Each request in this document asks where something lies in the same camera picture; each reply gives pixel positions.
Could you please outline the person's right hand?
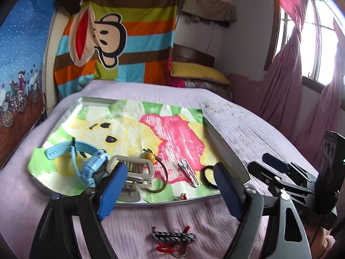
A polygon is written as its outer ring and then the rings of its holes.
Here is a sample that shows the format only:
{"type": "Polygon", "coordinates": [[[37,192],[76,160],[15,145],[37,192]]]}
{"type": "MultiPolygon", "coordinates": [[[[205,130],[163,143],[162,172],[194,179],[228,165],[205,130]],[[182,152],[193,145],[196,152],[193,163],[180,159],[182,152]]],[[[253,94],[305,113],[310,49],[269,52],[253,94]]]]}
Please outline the person's right hand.
{"type": "Polygon", "coordinates": [[[328,231],[323,227],[304,225],[306,235],[311,245],[311,256],[315,258],[325,258],[331,250],[336,240],[329,235],[328,231]]]}

